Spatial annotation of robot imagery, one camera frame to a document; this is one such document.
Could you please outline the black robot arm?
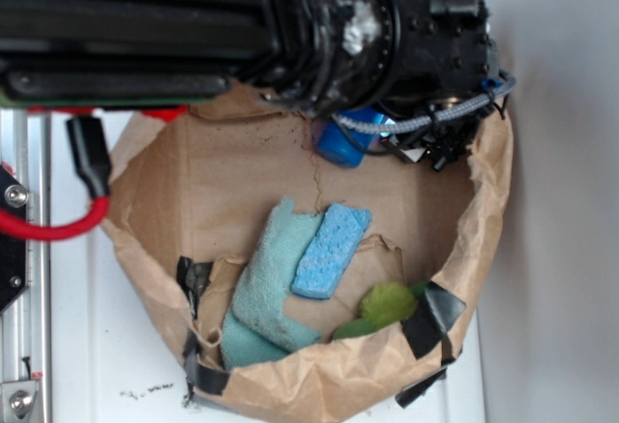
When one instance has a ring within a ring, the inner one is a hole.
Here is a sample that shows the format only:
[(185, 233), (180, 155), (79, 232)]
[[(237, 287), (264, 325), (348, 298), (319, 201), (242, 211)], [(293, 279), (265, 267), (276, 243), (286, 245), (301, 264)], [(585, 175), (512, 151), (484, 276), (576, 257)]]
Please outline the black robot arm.
[(1, 104), (157, 108), (234, 81), (454, 161), (514, 79), (486, 0), (1, 0)]

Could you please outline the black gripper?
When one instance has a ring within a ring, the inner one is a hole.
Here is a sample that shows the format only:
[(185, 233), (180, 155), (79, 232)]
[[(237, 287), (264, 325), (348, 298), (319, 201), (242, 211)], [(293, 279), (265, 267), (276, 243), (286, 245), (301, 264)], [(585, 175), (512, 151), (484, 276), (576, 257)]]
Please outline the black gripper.
[[(338, 2), (333, 122), (354, 146), (346, 130), (376, 135), (365, 157), (455, 162), (501, 95), (486, 0)], [(370, 106), (382, 123), (339, 113)]]

